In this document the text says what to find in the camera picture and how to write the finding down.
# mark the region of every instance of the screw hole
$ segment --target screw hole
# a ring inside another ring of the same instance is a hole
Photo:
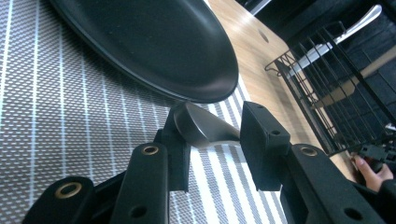
[[[346,213],[347,216],[349,216],[352,219],[355,219],[355,220],[362,220],[363,219],[363,217],[361,216],[361,213],[356,211],[353,208],[346,208],[344,210],[344,212]]]
[[[147,213],[148,209],[146,206],[138,205],[134,207],[131,211],[131,217],[140,218],[143,217]]]
[[[154,155],[159,149],[157,147],[145,147],[142,149],[142,153],[148,156]]]
[[[273,135],[278,135],[278,134],[280,134],[280,131],[278,131],[278,130],[273,130],[273,131],[271,131],[271,134],[273,134]]]
[[[300,148],[300,150],[306,156],[312,156],[313,157],[313,156],[317,156],[318,155],[318,153],[314,149],[309,148],[309,147],[302,147],[302,148]]]
[[[55,191],[55,197],[58,199],[66,199],[75,196],[82,189],[82,185],[78,182],[69,182],[63,184]]]

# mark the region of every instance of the finger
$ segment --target finger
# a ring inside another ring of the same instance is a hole
[[[384,180],[385,179],[393,179],[393,173],[385,163],[382,166],[381,171],[378,172],[378,175],[381,176],[381,178]]]
[[[360,156],[355,156],[355,164],[358,167],[359,171],[361,171],[361,174],[364,176],[364,178],[367,180],[368,178],[375,178],[375,172],[371,169],[370,165],[362,159]]]

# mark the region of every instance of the metal wire shelf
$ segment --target metal wire shelf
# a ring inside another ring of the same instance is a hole
[[[364,78],[343,48],[333,42],[334,30],[320,29],[276,58],[265,70],[276,71],[278,76],[283,77],[329,155],[352,151],[364,144],[394,144],[396,132],[386,126],[396,124],[396,74],[394,70],[393,74],[383,72],[388,71],[384,67],[393,62],[386,63]],[[323,45],[328,50],[324,54]],[[318,58],[306,57],[309,53],[316,53]],[[364,66],[375,60],[363,50],[357,53],[364,55]],[[349,95],[342,88],[348,81],[353,83],[355,89]],[[325,96],[332,98],[330,93],[336,89],[341,90],[344,99],[324,104]]]

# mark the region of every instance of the table mat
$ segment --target table mat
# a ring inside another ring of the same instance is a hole
[[[48,1],[0,3],[0,223],[20,223],[51,183],[95,185],[122,172],[177,101],[119,73]],[[199,105],[240,127],[240,83]],[[190,192],[170,193],[171,223],[286,223],[278,192],[257,192],[240,147],[191,151]]]

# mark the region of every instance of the striped mat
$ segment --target striped mat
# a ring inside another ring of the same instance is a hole
[[[48,1],[0,4],[0,223],[20,223],[44,189],[69,175],[95,185],[126,169],[177,101],[120,74]],[[242,80],[200,105],[240,127]],[[278,192],[257,192],[240,147],[191,152],[190,192],[171,192],[171,223],[286,223]]]

